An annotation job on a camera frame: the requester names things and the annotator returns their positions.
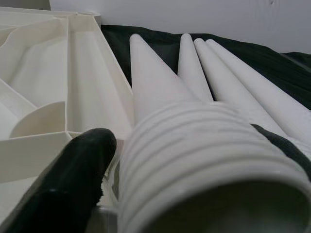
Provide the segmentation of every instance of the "black cloth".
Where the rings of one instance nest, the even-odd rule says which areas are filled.
[[[139,34],[177,73],[181,34],[152,31],[140,27],[102,25],[102,32],[114,52],[125,76],[131,84],[131,63],[129,38]],[[191,34],[192,39],[213,39],[256,71],[265,76],[287,94],[311,109],[311,72],[299,66],[286,56],[268,47],[244,43],[211,34]],[[303,53],[285,54],[298,59],[306,66],[311,66],[311,55]]]
[[[265,130],[259,125],[252,125],[259,133],[265,136],[273,145],[278,147],[290,159],[298,163],[306,172],[311,181],[311,161],[292,142],[275,133]]]
[[[71,140],[3,222],[0,233],[84,233],[103,195],[101,183],[116,145],[107,129],[89,130]]]

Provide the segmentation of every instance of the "white plastic tray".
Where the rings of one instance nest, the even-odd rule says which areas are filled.
[[[0,223],[72,138],[101,127],[125,140],[134,125],[94,17],[14,11],[0,8]]]

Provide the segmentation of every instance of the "ribbed white tube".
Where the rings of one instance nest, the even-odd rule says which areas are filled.
[[[125,144],[119,232],[142,233],[177,203],[241,181],[283,183],[310,201],[310,183],[302,168],[235,109],[218,102],[163,107],[140,122]]]
[[[131,36],[130,49],[136,123],[167,104],[196,100],[139,35]]]
[[[216,100],[234,106],[249,123],[258,124],[266,130],[285,136],[284,131],[213,50],[202,39],[196,39],[194,44]]]
[[[207,44],[288,136],[311,143],[311,113],[306,107],[215,41]]]
[[[203,102],[213,101],[191,35],[189,34],[183,34],[180,39],[178,76],[198,99]]]

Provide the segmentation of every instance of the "white plastic cone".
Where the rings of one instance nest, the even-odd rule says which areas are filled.
[[[203,102],[213,101],[192,38],[183,34],[180,39],[178,76],[189,90]]]
[[[258,124],[269,131],[285,136],[283,130],[204,40],[196,39],[194,44],[215,98],[237,108],[249,123]]]
[[[306,107],[215,41],[207,44],[288,136],[311,143],[311,113]]]
[[[130,49],[136,123],[168,104],[197,100],[139,35],[131,36]]]

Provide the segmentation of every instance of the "white cone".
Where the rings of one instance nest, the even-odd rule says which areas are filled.
[[[207,44],[288,136],[311,143],[311,113],[306,107],[215,41]]]
[[[284,136],[283,130],[205,44],[204,40],[196,39],[194,44],[216,100],[224,101],[237,108],[249,123],[258,124],[266,130]]]
[[[197,100],[139,35],[131,36],[130,49],[136,123],[168,104]]]
[[[180,39],[178,76],[189,90],[203,102],[213,101],[192,38],[183,34]]]

